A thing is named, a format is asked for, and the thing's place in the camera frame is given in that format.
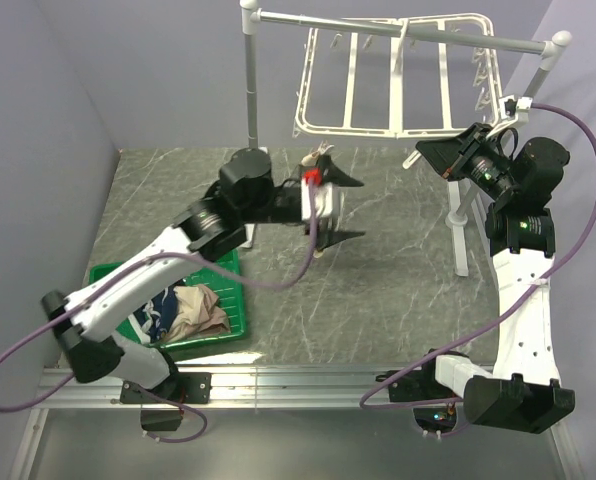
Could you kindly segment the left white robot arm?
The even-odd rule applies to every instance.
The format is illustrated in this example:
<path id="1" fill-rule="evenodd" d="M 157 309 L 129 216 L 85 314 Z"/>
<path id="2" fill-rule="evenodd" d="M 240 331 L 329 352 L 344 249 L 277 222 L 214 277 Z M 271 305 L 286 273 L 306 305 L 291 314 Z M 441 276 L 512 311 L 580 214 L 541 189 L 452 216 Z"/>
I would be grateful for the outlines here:
<path id="1" fill-rule="evenodd" d="M 299 165 L 297 177 L 275 184 L 266 151 L 236 151 L 204 197 L 137 255 L 87 288 L 68 295 L 54 290 L 42 298 L 76 381 L 117 377 L 144 387 L 158 402 L 173 399 L 180 378 L 170 357 L 124 339 L 117 327 L 165 288 L 202 269 L 254 288 L 283 290 L 295 285 L 294 280 L 255 281 L 218 262 L 246 241 L 250 224 L 301 225 L 311 253 L 353 238 L 353 233 L 339 230 L 338 218 L 344 189 L 362 184 L 341 170 L 328 152 L 314 154 Z"/>

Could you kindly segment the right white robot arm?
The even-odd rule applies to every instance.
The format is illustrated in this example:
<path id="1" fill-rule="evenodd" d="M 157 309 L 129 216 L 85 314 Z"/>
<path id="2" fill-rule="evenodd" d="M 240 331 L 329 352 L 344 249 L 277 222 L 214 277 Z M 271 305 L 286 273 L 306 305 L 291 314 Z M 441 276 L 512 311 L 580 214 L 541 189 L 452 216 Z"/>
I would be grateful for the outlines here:
<path id="1" fill-rule="evenodd" d="M 501 135 L 491 131 L 475 123 L 453 138 L 421 140 L 416 149 L 443 179 L 468 179 L 492 201 L 485 233 L 503 318 L 496 361 L 485 372 L 454 352 L 439 355 L 418 384 L 433 400 L 452 390 L 473 425 L 539 434 L 572 413 L 576 402 L 574 391 L 562 387 L 554 358 L 545 276 L 556 253 L 547 204 L 570 154 L 545 137 L 505 154 Z"/>

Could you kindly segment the taupe beige underwear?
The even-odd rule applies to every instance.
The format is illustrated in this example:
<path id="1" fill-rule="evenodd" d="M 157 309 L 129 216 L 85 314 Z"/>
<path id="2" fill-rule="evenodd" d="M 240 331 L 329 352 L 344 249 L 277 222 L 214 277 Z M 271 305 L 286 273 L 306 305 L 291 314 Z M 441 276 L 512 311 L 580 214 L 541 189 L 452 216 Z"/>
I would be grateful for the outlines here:
<path id="1" fill-rule="evenodd" d="M 313 151 L 311 153 L 309 153 L 308 155 L 306 155 L 300 162 L 299 164 L 299 179 L 300 179 L 300 187 L 301 187 L 301 179 L 302 179 L 302 174 L 309 168 L 317 168 L 317 160 L 318 158 L 322 155 L 322 152 L 319 150 Z M 328 226 L 329 226 L 329 219 L 318 219 L 316 214 L 315 214 L 315 202 L 314 200 L 311 200 L 311 205 L 312 205 L 312 213 L 311 213 L 311 218 L 310 221 L 308 223 L 304 222 L 306 224 L 306 233 L 310 236 L 310 237 L 314 237 L 314 249 L 313 249 L 313 257 L 314 258 L 320 258 L 323 255 L 324 251 L 317 251 L 316 250 L 316 240 L 317 240 L 317 234 L 319 231 L 323 231 L 323 230 L 327 230 Z"/>

